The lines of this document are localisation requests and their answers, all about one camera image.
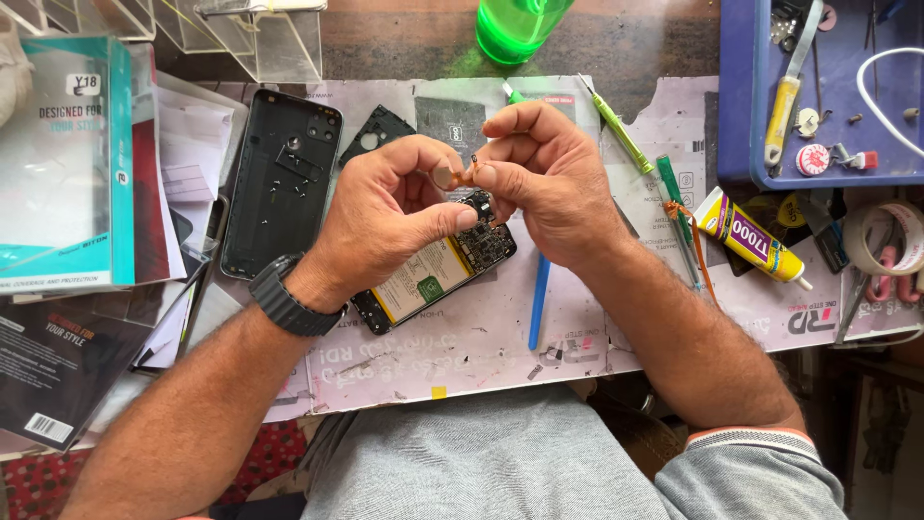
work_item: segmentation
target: gray t-shirt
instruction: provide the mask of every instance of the gray t-shirt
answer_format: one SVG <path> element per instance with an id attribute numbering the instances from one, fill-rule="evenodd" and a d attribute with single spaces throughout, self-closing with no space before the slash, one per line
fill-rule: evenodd
<path id="1" fill-rule="evenodd" d="M 329 417 L 309 455 L 302 520 L 845 518 L 797 433 L 708 432 L 652 484 L 562 384 Z"/>

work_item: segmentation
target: tool tray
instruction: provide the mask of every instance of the tool tray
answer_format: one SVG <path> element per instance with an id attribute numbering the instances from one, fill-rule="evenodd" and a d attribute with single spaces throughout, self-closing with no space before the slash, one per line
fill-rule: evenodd
<path id="1" fill-rule="evenodd" d="M 869 48 L 863 48 L 870 0 L 829 0 L 827 3 L 835 9 L 837 21 L 830 31 L 817 31 L 815 38 L 822 109 L 833 110 L 833 113 L 819 125 L 813 140 L 803 140 L 797 130 L 787 136 L 780 175 L 772 179 L 763 165 L 764 140 L 777 82 L 785 74 L 790 55 L 771 41 L 771 0 L 722 2 L 717 172 L 720 182 L 754 182 L 763 190 L 924 184 L 924 159 L 885 129 L 857 90 L 857 70 L 873 56 L 871 38 Z M 890 3 L 890 0 L 877 0 L 877 16 Z M 909 0 L 890 19 L 878 25 L 877 52 L 897 47 L 921 47 L 924 44 L 922 13 L 921 2 Z M 865 74 L 869 96 L 899 131 L 921 146 L 919 126 L 924 115 L 911 122 L 902 117 L 906 108 L 924 109 L 921 55 L 885 56 L 875 63 L 878 64 L 879 99 L 875 99 L 872 65 Z M 804 77 L 801 78 L 799 107 L 818 110 L 815 57 L 811 49 L 801 73 Z M 863 119 L 853 125 L 847 123 L 856 113 L 862 114 Z M 813 142 L 826 147 L 842 142 L 851 155 L 876 152 L 879 166 L 862 170 L 832 162 L 820 175 L 806 177 L 796 169 L 796 153 Z"/>

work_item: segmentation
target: man's right hand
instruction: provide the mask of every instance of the man's right hand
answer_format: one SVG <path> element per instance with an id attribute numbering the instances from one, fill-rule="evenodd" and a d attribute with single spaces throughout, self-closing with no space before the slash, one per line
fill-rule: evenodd
<path id="1" fill-rule="evenodd" d="M 609 250 L 603 243 L 633 241 L 596 144 L 565 114 L 542 101 L 518 103 L 481 131 L 494 139 L 464 177 L 492 194 L 498 222 L 522 208 L 529 235 L 551 262 L 579 271 Z"/>

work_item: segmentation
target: green label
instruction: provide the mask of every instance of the green label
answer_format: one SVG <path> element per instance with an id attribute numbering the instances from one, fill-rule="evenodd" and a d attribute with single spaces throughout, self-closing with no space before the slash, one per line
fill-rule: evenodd
<path id="1" fill-rule="evenodd" d="M 440 282 L 436 277 L 428 276 L 417 282 L 417 292 L 423 296 L 424 302 L 430 303 L 443 295 L 443 288 L 440 287 Z"/>

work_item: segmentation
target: t7000 glue tube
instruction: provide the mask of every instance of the t7000 glue tube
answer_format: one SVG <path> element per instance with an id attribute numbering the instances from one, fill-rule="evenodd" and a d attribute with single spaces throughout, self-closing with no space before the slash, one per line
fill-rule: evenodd
<path id="1" fill-rule="evenodd" d="M 693 217 L 700 229 L 719 239 L 770 278 L 793 281 L 802 289 L 811 291 L 811 284 L 802 278 L 805 264 L 728 200 L 728 195 L 719 187 L 712 190 Z"/>

